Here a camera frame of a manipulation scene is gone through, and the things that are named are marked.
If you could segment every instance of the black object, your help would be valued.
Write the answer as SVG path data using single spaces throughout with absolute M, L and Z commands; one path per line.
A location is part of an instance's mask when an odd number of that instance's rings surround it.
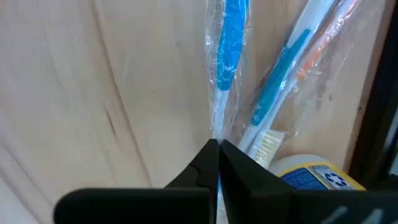
M 389 178 L 398 140 L 398 4 L 377 67 L 348 174 L 371 188 Z
M 393 223 L 398 194 L 295 190 L 215 139 L 165 189 L 85 189 L 59 201 L 56 224 L 215 223 L 218 176 L 230 224 Z

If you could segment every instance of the toothbrush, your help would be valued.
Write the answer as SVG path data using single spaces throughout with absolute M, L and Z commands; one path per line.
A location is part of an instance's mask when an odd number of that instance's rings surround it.
M 287 91 L 284 91 L 284 93 L 281 95 L 280 99 L 275 104 L 274 112 L 269 115 L 269 118 L 267 118 L 269 120 L 264 123 L 261 131 L 256 136 L 252 147 L 250 150 L 248 150 L 249 156 L 254 158 L 262 156 L 261 158 L 265 161 L 271 161 L 273 159 L 276 150 L 270 151 L 268 148 L 266 148 L 266 144 L 264 144 L 264 142 L 269 142 L 270 137 L 268 130 L 271 127 L 271 124 L 275 119 L 280 106 L 284 102 L 290 90 L 305 76 L 305 74 L 307 74 L 308 71 L 315 66 L 316 61 L 318 61 L 318 59 L 321 57 L 322 53 L 328 47 L 330 42 L 333 41 L 333 39 L 344 28 L 347 20 L 351 17 L 354 11 L 357 10 L 362 1 L 363 0 L 344 0 L 341 1 L 338 6 L 336 6 L 331 18 L 327 22 L 325 31 L 308 51 L 307 55 L 309 56 L 304 58 L 303 61 L 305 63 L 302 69 L 298 72 L 292 84 L 289 85 Z
M 223 137 L 226 105 L 233 78 L 243 48 L 249 0 L 226 0 L 223 30 L 217 52 L 215 107 L 213 108 L 214 137 Z
M 288 74 L 291 73 L 297 61 L 302 57 L 304 50 L 335 2 L 336 0 L 308 0 L 279 56 L 269 81 L 261 92 L 259 101 L 254 109 L 251 124 L 238 145 L 240 150 L 247 152 L 250 143 L 252 143 L 263 124 L 266 121 L 270 122 L 269 118 L 276 115 L 277 110 L 271 109 L 277 102 L 280 93 L 286 92 L 281 90 L 285 88 Z

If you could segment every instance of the wooden surface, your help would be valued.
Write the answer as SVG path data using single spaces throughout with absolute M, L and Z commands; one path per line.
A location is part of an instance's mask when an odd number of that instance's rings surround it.
M 244 95 L 305 0 L 253 4 Z M 282 154 L 343 165 L 382 10 Z M 0 223 L 50 223 L 74 189 L 172 180 L 210 137 L 204 20 L 196 0 L 0 0 Z

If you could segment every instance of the label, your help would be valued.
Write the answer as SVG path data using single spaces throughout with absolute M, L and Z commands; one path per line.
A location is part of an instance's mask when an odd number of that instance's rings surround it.
M 327 162 L 311 162 L 295 166 L 279 177 L 296 189 L 365 190 L 342 170 Z

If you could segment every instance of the plastic wrapper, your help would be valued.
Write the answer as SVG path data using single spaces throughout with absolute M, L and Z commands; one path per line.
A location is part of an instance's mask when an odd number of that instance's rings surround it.
M 318 89 L 339 74 L 372 9 L 380 4 L 331 0 L 325 7 L 326 1 L 319 2 L 308 1 L 273 69 L 244 101 L 228 138 L 265 168 L 316 113 L 308 102 L 319 101 Z M 277 120 L 286 125 L 275 125 Z M 275 129 L 279 136 L 272 133 Z
M 239 109 L 251 39 L 250 0 L 206 1 L 206 67 L 213 137 L 224 139 Z

